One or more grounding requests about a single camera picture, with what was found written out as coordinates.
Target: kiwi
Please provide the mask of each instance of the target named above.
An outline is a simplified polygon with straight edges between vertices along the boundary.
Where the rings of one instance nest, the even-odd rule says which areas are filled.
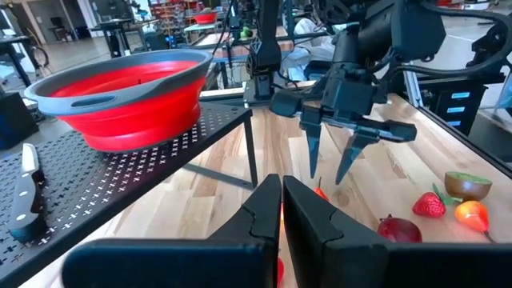
[[[462,198],[463,201],[484,199],[490,192],[492,182],[483,177],[461,173],[445,173],[446,192],[455,198]]]

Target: metal pegboard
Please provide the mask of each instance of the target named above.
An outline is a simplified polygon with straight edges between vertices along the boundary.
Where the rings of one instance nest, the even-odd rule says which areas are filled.
[[[201,104],[192,129],[169,142],[129,154],[92,150],[77,132],[36,146],[47,232],[25,245],[12,239],[9,220],[21,154],[0,161],[0,286],[18,286],[99,228],[244,121],[251,110]]]

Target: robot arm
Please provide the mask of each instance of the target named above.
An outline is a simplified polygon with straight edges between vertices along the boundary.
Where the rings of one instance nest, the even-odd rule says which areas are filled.
[[[437,77],[478,74],[490,66],[503,66],[512,51],[512,37],[507,37],[499,52],[487,60],[460,70],[432,70],[403,63],[432,59],[441,48],[446,32],[441,16],[469,16],[497,20],[508,34],[512,20],[505,15],[484,11],[459,11],[436,7],[423,0],[316,0],[318,16],[327,26],[352,22],[334,37],[333,65],[312,90],[322,91],[321,107],[303,104],[306,94],[289,90],[277,92],[270,109],[281,116],[299,116],[310,148],[310,176],[318,158],[321,123],[354,130],[338,168],[339,184],[352,162],[369,144],[380,139],[409,142],[416,137],[412,124],[365,118],[374,103],[387,102],[388,83],[396,73],[410,70]],[[389,65],[385,76],[374,73]]]

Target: butcher block countertop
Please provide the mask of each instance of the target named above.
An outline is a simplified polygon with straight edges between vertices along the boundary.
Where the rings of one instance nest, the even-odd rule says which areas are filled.
[[[266,108],[254,109],[254,148],[261,182],[272,173],[293,175],[314,188],[322,177],[322,189],[330,202],[360,223],[376,230],[388,214],[414,222],[424,242],[488,242],[480,233],[460,225],[454,208],[443,218],[424,218],[411,207],[435,183],[443,192],[444,174],[455,170],[481,175],[493,182],[482,202],[490,214],[490,235],[497,242],[512,242],[512,182],[470,148],[432,122],[398,96],[391,104],[376,105],[372,118],[413,123],[418,129],[409,143],[379,142],[368,146],[354,162],[339,186],[335,173],[349,130],[324,126],[315,179],[309,177],[306,137],[298,119],[282,118]],[[194,164],[249,179],[246,144],[242,127],[235,129],[192,161]],[[224,224],[250,196],[250,191],[201,175],[179,170],[151,192],[92,234],[128,238],[206,238]],[[295,287],[293,267],[281,229],[280,258],[285,263],[284,287]],[[36,276],[58,286],[54,268]]]

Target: kitchen knife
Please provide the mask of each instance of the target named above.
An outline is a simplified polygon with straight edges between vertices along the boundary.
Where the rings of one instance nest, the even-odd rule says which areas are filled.
[[[34,145],[24,143],[22,170],[16,181],[10,220],[7,223],[10,234],[20,242],[32,241],[46,230],[42,192],[38,184],[43,180]]]

